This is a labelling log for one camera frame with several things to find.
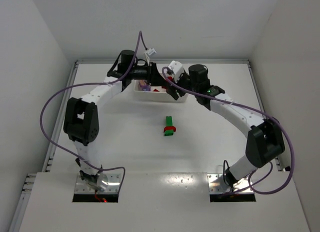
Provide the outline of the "purple butterfly lego brick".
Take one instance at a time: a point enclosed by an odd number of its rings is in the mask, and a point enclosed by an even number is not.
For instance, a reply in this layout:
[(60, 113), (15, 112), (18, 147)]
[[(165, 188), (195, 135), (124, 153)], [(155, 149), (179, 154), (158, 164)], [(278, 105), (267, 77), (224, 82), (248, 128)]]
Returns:
[(139, 80), (139, 86), (142, 88), (142, 89), (145, 89), (148, 87), (148, 84), (146, 83), (145, 80)]

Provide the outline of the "purple flower lego brick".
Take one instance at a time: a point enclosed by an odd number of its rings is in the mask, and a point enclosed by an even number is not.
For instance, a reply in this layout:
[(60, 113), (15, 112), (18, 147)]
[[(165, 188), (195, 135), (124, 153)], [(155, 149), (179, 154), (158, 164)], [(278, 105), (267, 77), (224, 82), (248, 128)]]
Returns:
[(145, 91), (145, 92), (149, 92), (151, 90), (151, 86), (148, 85), (148, 84), (141, 85), (140, 88), (141, 88), (142, 91)]

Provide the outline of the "green number lego brick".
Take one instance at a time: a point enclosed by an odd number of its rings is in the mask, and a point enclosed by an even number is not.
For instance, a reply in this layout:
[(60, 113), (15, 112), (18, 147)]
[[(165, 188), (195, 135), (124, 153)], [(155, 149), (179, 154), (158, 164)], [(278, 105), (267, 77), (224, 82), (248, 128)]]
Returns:
[(167, 116), (165, 119), (165, 125), (166, 126), (173, 126), (173, 119), (171, 116)]

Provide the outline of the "red green rounded lego stack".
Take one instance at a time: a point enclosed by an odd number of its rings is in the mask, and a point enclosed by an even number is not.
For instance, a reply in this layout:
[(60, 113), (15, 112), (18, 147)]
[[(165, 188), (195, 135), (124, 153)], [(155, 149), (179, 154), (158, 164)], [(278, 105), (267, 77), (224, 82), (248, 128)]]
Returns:
[(163, 132), (165, 136), (172, 136), (176, 132), (176, 128), (174, 126), (166, 126)]

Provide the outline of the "red rounded lego brick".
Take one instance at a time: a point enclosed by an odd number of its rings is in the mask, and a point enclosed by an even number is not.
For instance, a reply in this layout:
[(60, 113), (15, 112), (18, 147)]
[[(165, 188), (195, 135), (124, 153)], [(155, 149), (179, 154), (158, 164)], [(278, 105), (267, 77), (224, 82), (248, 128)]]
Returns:
[(161, 86), (163, 89), (165, 89), (166, 91), (168, 91), (169, 89), (172, 88), (172, 84), (171, 81), (173, 80), (173, 78), (171, 76), (167, 77), (165, 79), (164, 84)]

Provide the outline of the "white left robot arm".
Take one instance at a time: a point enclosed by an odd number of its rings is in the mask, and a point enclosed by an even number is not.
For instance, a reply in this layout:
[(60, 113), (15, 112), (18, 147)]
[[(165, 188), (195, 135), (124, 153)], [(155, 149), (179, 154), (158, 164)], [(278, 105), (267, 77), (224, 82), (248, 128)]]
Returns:
[(145, 51), (144, 64), (134, 51), (123, 50), (107, 72), (104, 84), (95, 87), (80, 98), (70, 98), (67, 102), (63, 130), (73, 141), (80, 156), (80, 176), (91, 186), (98, 186), (104, 179), (95, 148), (99, 133), (99, 109), (113, 96), (119, 94), (133, 80), (144, 80), (150, 86), (166, 87), (166, 80), (160, 75), (157, 65), (150, 61), (155, 49)]

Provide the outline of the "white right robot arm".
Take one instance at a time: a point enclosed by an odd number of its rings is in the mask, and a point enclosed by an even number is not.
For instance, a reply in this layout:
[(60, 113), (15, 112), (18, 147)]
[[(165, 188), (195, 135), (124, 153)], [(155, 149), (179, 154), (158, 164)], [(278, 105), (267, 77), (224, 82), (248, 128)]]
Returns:
[(211, 84), (205, 65), (192, 65), (185, 72), (180, 62), (172, 61), (163, 73), (172, 77), (177, 97), (184, 96), (186, 91), (192, 92), (199, 104), (222, 116), (247, 139), (244, 155), (223, 173), (224, 186), (232, 188), (239, 180), (284, 152), (280, 128), (272, 120), (236, 106), (224, 89)]

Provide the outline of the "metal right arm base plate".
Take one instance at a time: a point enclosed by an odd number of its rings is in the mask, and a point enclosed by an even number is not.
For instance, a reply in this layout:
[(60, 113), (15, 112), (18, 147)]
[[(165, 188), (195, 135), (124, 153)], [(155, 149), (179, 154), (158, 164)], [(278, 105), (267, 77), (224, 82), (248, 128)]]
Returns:
[(229, 187), (223, 180), (221, 173), (207, 174), (209, 193), (210, 194), (223, 194), (223, 193), (239, 193), (239, 194), (254, 194), (253, 190), (249, 187), (248, 176), (242, 178), (233, 187)]

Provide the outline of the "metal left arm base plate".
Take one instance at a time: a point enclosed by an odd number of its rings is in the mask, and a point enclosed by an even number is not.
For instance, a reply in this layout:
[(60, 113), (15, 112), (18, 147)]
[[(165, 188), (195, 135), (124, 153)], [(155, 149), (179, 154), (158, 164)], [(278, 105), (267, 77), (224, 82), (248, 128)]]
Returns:
[(79, 175), (75, 182), (74, 194), (117, 194), (120, 188), (120, 174), (107, 173), (97, 179), (97, 182), (81, 179)]

